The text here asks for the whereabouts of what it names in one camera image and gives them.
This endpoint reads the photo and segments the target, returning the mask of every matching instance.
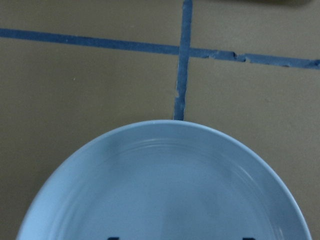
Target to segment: blue tape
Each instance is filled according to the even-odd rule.
[[[251,53],[237,55],[233,51],[219,51],[201,48],[190,48],[189,54],[190,57],[194,58],[212,58],[226,61],[250,62],[252,64],[320,70],[320,59],[311,60]]]
[[[179,47],[179,63],[176,81],[178,96],[174,102],[174,120],[184,120],[186,106],[186,91],[188,81],[188,63],[191,42],[192,0],[184,0],[182,7],[182,26]]]
[[[147,53],[156,53],[156,54],[169,54],[169,55],[179,54],[179,47],[172,46],[172,45],[152,44],[152,43],[135,42],[135,41],[111,40],[111,39],[105,39],[105,38],[73,36],[73,35],[6,29],[6,28],[0,28],[0,37],[58,43],[58,44],[71,44],[71,45],[96,47],[96,48],[138,51],[138,52],[147,52]]]

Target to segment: plate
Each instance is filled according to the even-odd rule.
[[[277,174],[232,137],[144,121],[92,140],[52,174],[18,240],[311,240]]]

